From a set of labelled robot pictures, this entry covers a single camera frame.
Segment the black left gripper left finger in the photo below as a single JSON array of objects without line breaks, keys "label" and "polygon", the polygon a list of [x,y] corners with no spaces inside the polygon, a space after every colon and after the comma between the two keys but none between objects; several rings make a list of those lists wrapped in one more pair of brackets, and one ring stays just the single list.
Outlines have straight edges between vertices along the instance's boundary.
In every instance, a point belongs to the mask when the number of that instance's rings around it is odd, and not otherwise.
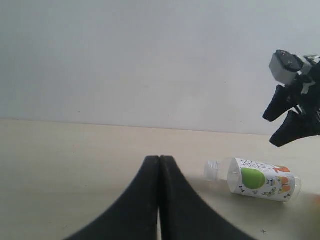
[{"label": "black left gripper left finger", "polygon": [[159,156],[147,156],[124,193],[69,240],[156,240]]}]

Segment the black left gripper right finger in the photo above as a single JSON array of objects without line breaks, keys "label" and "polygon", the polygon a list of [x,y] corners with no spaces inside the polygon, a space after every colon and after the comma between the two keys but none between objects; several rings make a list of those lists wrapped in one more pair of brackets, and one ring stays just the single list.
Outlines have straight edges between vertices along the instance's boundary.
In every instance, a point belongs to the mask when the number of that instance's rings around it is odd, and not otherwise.
[{"label": "black left gripper right finger", "polygon": [[160,157],[159,217],[163,240],[251,240],[195,192],[172,156]]}]

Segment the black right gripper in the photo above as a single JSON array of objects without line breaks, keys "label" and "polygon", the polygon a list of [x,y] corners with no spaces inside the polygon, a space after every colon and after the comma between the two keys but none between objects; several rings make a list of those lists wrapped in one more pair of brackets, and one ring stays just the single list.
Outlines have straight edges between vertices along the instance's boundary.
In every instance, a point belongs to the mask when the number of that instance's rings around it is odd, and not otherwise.
[{"label": "black right gripper", "polygon": [[320,56],[287,54],[287,66],[295,73],[288,85],[290,93],[281,85],[275,93],[263,118],[273,122],[290,110],[269,142],[282,147],[293,141],[320,135]]}]

